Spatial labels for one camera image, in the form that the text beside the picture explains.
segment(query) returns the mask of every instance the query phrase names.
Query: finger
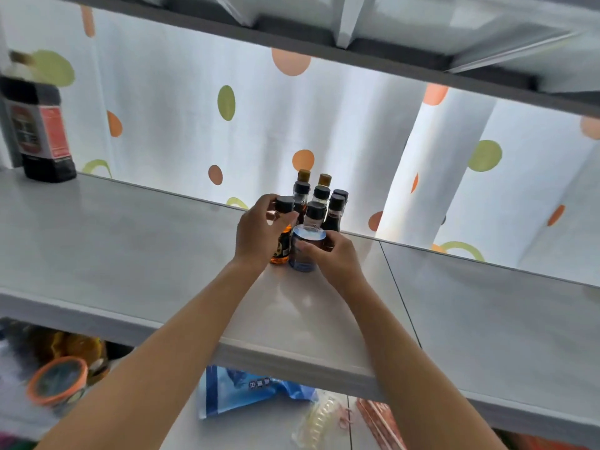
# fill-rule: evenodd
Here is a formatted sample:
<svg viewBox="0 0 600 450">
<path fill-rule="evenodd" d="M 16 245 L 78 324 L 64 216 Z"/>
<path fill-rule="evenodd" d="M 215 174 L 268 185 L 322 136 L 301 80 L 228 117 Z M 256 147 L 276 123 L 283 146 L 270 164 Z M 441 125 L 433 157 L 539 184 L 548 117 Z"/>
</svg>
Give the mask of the finger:
<svg viewBox="0 0 600 450">
<path fill-rule="evenodd" d="M 303 241 L 299 240 L 296 242 L 296 246 L 303 253 L 307 254 L 317 264 L 319 262 L 321 262 L 325 258 L 325 256 L 329 255 L 328 252 L 324 251 L 321 248 L 316 247 L 315 245 L 312 245 L 311 243 L 307 243 L 307 242 L 303 242 Z"/>
<path fill-rule="evenodd" d="M 269 208 L 269 204 L 273 202 L 276 197 L 277 194 L 265 194 L 260 196 L 259 200 L 257 200 L 254 206 L 248 211 L 252 213 L 258 212 L 259 214 L 263 215 Z"/>
<path fill-rule="evenodd" d="M 298 212 L 284 213 L 273 223 L 272 228 L 275 233 L 281 233 L 287 226 L 293 223 L 296 218 L 298 218 Z"/>
<path fill-rule="evenodd" d="M 325 233 L 327 234 L 327 238 L 334 243 L 334 246 L 337 246 L 338 243 L 341 243 L 344 240 L 348 240 L 348 238 L 335 230 L 326 230 Z"/>
</svg>

